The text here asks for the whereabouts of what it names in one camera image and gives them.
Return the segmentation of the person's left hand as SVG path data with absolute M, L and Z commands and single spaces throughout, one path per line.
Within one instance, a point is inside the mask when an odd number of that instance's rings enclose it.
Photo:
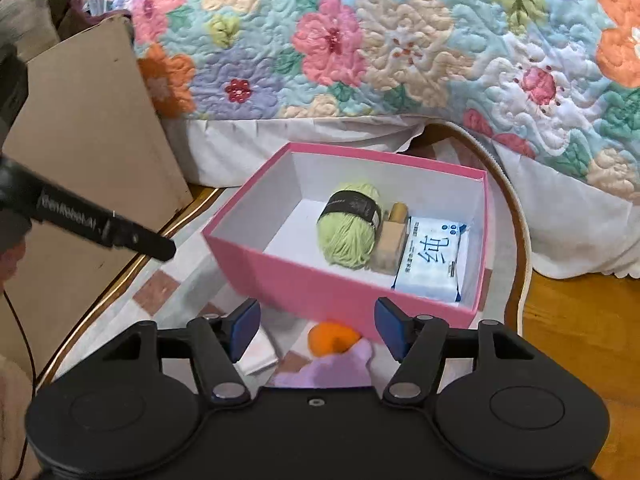
M 26 240 L 23 238 L 15 246 L 2 252 L 0 256 L 0 288 L 16 273 L 17 266 L 24 258 L 26 252 Z

